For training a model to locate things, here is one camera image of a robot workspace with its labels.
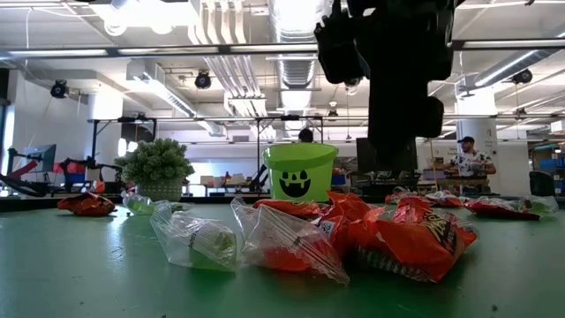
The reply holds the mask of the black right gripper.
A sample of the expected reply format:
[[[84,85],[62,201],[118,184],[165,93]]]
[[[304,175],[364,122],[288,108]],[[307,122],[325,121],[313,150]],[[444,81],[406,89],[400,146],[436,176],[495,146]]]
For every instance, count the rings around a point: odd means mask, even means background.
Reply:
[[[426,88],[451,74],[455,0],[334,0],[331,13],[314,28],[318,59],[332,84],[358,85],[372,79],[409,74],[408,83]],[[399,140],[389,135],[377,95],[369,99],[368,139],[378,170],[416,170],[416,138],[441,134],[443,103],[427,96],[399,124]]]

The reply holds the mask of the orange Reese's pack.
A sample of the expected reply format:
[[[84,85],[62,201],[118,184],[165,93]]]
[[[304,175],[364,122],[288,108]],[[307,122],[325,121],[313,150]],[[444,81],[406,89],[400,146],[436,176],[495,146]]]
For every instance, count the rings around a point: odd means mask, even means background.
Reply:
[[[252,207],[259,208],[260,206],[268,206],[299,218],[323,216],[322,210],[316,202],[262,199],[256,201]]]
[[[440,282],[477,238],[474,226],[417,197],[372,209],[348,229],[361,266],[428,283]]]

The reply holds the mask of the red white candy pack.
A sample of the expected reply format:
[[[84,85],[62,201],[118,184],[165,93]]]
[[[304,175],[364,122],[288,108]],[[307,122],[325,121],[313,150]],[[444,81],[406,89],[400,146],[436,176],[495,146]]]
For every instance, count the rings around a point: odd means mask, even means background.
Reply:
[[[463,206],[463,202],[457,196],[455,198],[448,198],[443,201],[429,200],[428,198],[426,199],[430,202],[432,206],[438,208],[460,208]]]

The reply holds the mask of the clear bag red candy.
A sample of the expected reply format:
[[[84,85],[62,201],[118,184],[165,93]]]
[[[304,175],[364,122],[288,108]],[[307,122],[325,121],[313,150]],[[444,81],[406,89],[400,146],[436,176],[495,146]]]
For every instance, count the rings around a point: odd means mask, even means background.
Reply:
[[[261,204],[257,208],[235,198],[230,207],[242,229],[246,263],[289,272],[312,272],[347,285],[350,278],[338,252],[316,225]]]

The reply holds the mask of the black background monitor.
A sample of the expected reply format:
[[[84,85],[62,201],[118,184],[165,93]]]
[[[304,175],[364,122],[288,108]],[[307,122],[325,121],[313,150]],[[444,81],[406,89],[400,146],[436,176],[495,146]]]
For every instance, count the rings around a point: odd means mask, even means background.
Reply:
[[[371,168],[371,145],[367,138],[356,138],[358,172],[368,172]]]

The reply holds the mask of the red Skittles pack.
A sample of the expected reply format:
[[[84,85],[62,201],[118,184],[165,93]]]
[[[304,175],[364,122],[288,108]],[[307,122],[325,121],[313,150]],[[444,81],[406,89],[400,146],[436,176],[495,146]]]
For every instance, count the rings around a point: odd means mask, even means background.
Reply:
[[[421,194],[407,191],[392,193],[386,196],[385,203],[387,205],[395,205],[398,204],[401,199],[410,197],[421,197]]]
[[[506,201],[497,201],[495,199],[469,200],[463,206],[473,215],[481,218],[522,221],[538,221],[540,219],[539,215],[530,213],[528,209],[520,211]]]

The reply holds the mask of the red pack with QR label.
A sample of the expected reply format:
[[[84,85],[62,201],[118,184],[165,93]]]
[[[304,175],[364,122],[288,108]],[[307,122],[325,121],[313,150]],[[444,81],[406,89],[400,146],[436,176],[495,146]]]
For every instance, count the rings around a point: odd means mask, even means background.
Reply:
[[[351,222],[361,220],[367,212],[377,206],[367,204],[354,193],[327,191],[331,204],[323,209],[324,215],[318,227],[341,259],[349,247],[348,227]]]

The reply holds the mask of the pale green potted plant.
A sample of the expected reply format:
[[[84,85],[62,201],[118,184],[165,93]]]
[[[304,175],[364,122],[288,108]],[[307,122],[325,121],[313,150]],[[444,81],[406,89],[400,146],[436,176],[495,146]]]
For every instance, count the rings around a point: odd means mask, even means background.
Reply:
[[[183,182],[194,173],[186,145],[173,139],[141,141],[132,152],[114,159],[127,183],[151,201],[180,201]]]

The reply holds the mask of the green felt mat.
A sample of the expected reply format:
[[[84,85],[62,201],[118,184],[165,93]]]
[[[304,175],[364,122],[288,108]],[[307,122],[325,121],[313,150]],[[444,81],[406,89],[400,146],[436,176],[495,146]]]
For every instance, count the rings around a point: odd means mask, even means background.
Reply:
[[[170,264],[147,216],[0,213],[0,318],[562,318],[565,212],[475,219],[479,237],[437,284],[350,269],[325,276]]]

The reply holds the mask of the grey background monitor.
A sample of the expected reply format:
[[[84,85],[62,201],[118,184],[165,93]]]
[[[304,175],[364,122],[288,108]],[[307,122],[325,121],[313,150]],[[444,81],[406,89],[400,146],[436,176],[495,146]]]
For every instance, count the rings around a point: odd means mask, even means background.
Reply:
[[[24,149],[26,160],[34,162],[36,166],[32,168],[32,172],[46,173],[52,172],[56,159],[56,144],[31,146]]]

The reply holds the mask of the silver ventilation duct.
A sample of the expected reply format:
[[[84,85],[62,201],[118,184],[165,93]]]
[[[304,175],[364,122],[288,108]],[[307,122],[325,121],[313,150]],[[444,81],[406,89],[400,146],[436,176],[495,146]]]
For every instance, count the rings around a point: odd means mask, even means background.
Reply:
[[[314,42],[314,28],[330,13],[330,0],[268,0],[268,9],[274,42]],[[279,55],[276,67],[283,113],[306,115],[317,75],[317,57],[314,54]]]

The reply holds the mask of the black overhead frame beam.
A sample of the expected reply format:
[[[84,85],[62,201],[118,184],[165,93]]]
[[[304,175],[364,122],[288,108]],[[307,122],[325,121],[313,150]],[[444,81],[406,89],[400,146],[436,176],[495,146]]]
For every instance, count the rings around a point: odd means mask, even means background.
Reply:
[[[471,50],[530,50],[565,49],[565,38],[523,40],[455,40],[448,44],[456,51]],[[0,60],[19,59],[73,59],[73,58],[152,58],[152,57],[202,57],[235,55],[315,54],[318,46],[313,42],[266,44],[217,44],[197,46],[160,47],[106,47],[63,49],[0,49]]]

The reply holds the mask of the white ceiling duct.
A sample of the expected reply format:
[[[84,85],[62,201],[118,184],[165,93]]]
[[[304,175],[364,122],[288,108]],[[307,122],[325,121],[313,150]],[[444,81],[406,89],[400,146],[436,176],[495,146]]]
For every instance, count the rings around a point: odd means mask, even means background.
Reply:
[[[201,6],[201,0],[99,0],[88,5],[110,36],[121,36],[133,27],[169,34],[175,27],[194,26]]]

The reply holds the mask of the black workstation frame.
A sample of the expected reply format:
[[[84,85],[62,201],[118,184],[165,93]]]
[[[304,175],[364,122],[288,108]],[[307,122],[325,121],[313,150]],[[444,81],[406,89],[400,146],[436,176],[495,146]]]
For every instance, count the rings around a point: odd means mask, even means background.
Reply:
[[[135,124],[141,125],[145,123],[150,123],[153,125],[153,138],[157,136],[157,128],[160,123],[232,123],[232,122],[242,122],[255,124],[257,133],[256,140],[252,143],[256,146],[256,174],[255,176],[260,176],[260,134],[263,132],[263,127],[261,126],[262,121],[266,121],[266,125],[271,125],[274,121],[301,121],[312,122],[313,120],[319,121],[320,124],[317,129],[321,133],[321,143],[324,142],[324,117],[323,116],[298,116],[298,115],[281,115],[278,117],[146,117],[138,115],[137,117],[118,117],[112,119],[94,119],[90,118],[87,120],[89,124],[93,125],[92,133],[92,146],[90,155],[95,158],[96,148],[97,148],[97,137],[98,135],[109,125],[109,124]]]

